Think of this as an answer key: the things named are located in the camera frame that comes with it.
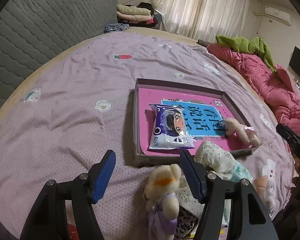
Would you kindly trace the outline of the person's right hand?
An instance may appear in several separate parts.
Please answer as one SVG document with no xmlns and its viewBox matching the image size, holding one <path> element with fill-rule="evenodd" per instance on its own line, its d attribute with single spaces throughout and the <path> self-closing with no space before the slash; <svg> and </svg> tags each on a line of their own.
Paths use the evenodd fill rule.
<svg viewBox="0 0 300 240">
<path fill-rule="evenodd" d="M 299 181 L 299 177 L 300 177 L 300 159 L 293 153 L 292 154 L 295 164 L 294 164 L 294 168 L 296 173 L 298 174 L 296 177 L 293 177 L 292 179 L 292 183 L 293 183 L 293 187 L 291 187 L 291 192 L 294 192 L 294 190 L 296 189 L 296 185 Z"/>
</svg>

